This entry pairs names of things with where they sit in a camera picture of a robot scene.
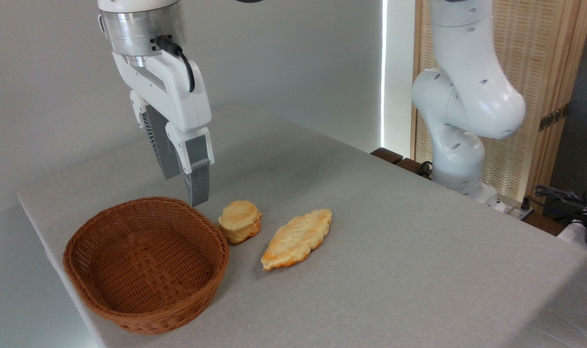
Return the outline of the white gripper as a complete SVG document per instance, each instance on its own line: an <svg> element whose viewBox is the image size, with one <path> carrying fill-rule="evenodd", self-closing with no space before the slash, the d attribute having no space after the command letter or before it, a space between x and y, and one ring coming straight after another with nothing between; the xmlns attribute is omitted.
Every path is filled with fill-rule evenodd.
<svg viewBox="0 0 587 348"><path fill-rule="evenodd" d="M205 126L212 113L198 66L189 62L195 78L195 88L190 92L187 68L178 57L163 52L148 57L145 67L134 67L121 55L113 56L123 81L132 90L130 101L137 123L148 134L164 178L178 176L180 165L190 205L207 202L209 166L215 161Z"/></svg>

